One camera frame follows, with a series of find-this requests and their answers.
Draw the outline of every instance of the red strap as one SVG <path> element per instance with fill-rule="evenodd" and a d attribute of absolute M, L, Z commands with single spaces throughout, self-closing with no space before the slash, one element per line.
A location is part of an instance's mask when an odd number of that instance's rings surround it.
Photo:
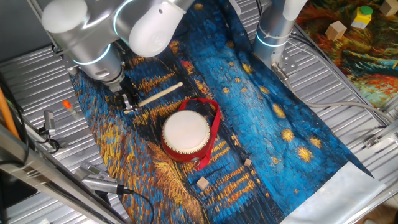
<path fill-rule="evenodd" d="M 200 103 L 211 103 L 216 108 L 216 116 L 214 117 L 213 125 L 211 126 L 210 129 L 210 149 L 206 153 L 206 156 L 200 161 L 199 166 L 197 167 L 197 170 L 202 170 L 210 162 L 211 150 L 213 149 L 214 141 L 217 136 L 218 126 L 220 125 L 220 119 L 221 119 L 220 107 L 218 106 L 218 103 L 214 100 L 209 100 L 206 98 L 194 98 L 194 99 L 185 100 L 178 109 L 178 111 L 184 110 L 188 101 L 190 100 L 197 100 Z"/>

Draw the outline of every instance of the blue light ring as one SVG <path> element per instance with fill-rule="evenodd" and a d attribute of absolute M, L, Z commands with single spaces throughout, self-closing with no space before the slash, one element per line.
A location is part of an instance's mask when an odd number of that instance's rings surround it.
<path fill-rule="evenodd" d="M 261 42 L 262 44 L 264 44 L 264 45 L 266 45 L 266 46 L 268 46 L 268 47 L 280 47 L 280 46 L 285 45 L 285 44 L 287 43 L 287 41 L 289 40 L 289 39 L 287 39 L 286 42 L 284 42 L 283 44 L 272 45 L 272 44 L 267 44 L 267 43 L 265 43 L 264 41 L 262 41 L 262 40 L 260 39 L 260 37 L 259 37 L 259 33 L 258 33 L 258 32 L 257 32 L 256 36 L 257 36 L 257 39 L 260 40 L 260 42 Z"/>
<path fill-rule="evenodd" d="M 118 34 L 117 30 L 116 30 L 116 20 L 118 19 L 118 16 L 119 16 L 120 12 L 122 11 L 122 9 L 123 9 L 127 4 L 129 4 L 130 2 L 132 2 L 132 1 L 133 1 L 133 0 L 127 0 L 127 1 L 125 1 L 125 2 L 119 7 L 119 9 L 116 11 L 116 13 L 114 14 L 114 17 L 113 17 L 113 30 L 114 30 L 114 33 L 115 33 L 117 36 L 119 36 L 119 34 Z"/>
<path fill-rule="evenodd" d="M 90 62 L 77 62 L 75 60 L 73 60 L 76 64 L 78 65 L 92 65 L 94 63 L 99 62 L 102 58 L 104 58 L 106 56 L 106 54 L 108 54 L 109 50 L 111 49 L 111 44 L 108 45 L 108 47 L 106 48 L 106 50 L 104 51 L 104 53 L 99 56 L 97 59 L 90 61 Z"/>

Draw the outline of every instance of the drumhead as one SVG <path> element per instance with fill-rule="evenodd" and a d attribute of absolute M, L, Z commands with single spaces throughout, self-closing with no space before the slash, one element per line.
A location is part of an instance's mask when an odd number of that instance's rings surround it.
<path fill-rule="evenodd" d="M 164 143 L 181 154 L 199 151 L 209 138 L 210 125 L 202 115 L 194 111 L 179 111 L 170 116 L 163 126 Z"/>

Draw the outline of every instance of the colorful painting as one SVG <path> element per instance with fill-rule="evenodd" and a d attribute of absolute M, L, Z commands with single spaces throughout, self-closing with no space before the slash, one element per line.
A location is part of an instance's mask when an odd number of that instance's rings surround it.
<path fill-rule="evenodd" d="M 379 10 L 383 0 L 309 0 L 297 19 L 315 43 L 375 107 L 383 107 L 398 93 L 398 16 Z M 351 27 L 359 6 L 373 9 L 365 29 Z M 348 30 L 328 40 L 328 26 L 341 21 Z"/>
<path fill-rule="evenodd" d="M 84 73 L 71 76 L 108 172 L 149 198 L 154 223 L 276 224 L 348 161 L 369 174 L 253 54 L 228 0 L 195 3 L 182 21 L 188 31 L 160 55 L 127 52 L 126 76 L 141 99 L 183 82 L 173 93 L 124 114 L 102 83 Z M 171 160 L 160 146 L 165 120 L 196 97 L 217 101 L 222 115 L 210 163 L 200 171 Z M 213 122 L 210 105 L 191 101 L 187 109 Z M 196 185 L 201 177 L 210 183 L 205 190 Z M 149 223 L 144 200 L 121 200 L 134 223 Z"/>

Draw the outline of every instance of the blue fabric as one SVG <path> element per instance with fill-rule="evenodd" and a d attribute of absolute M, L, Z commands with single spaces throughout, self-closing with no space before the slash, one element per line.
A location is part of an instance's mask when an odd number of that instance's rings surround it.
<path fill-rule="evenodd" d="M 313 111 L 286 89 L 252 52 L 228 0 L 197 0 L 180 35 L 155 58 L 128 53 L 126 75 L 147 98 L 178 82 L 183 88 L 138 113 L 113 106 L 105 86 L 71 77 L 109 173 L 155 205 L 157 223 L 280 223 L 348 161 L 369 172 Z M 186 98 L 207 97 L 221 108 L 212 160 L 201 171 L 171 161 L 160 147 L 161 127 Z M 209 105 L 188 110 L 211 123 Z M 252 166 L 244 166 L 249 158 Z M 209 186 L 196 182 L 205 177 Z M 150 210 L 125 196 L 131 218 Z"/>

